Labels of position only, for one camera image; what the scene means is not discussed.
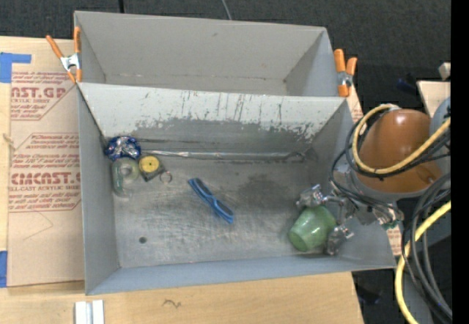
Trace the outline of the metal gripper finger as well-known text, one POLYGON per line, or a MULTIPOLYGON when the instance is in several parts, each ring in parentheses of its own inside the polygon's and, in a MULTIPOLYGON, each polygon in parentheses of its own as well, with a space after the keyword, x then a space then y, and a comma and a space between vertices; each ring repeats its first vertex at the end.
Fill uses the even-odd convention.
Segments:
POLYGON ((351 239, 355 233, 345 224, 335 226, 328 235, 325 244, 325 253, 335 255, 343 243, 351 239))
POLYGON ((317 207, 324 205, 328 198, 322 192, 322 186, 316 184, 300 192, 300 196, 296 201, 297 208, 317 207))

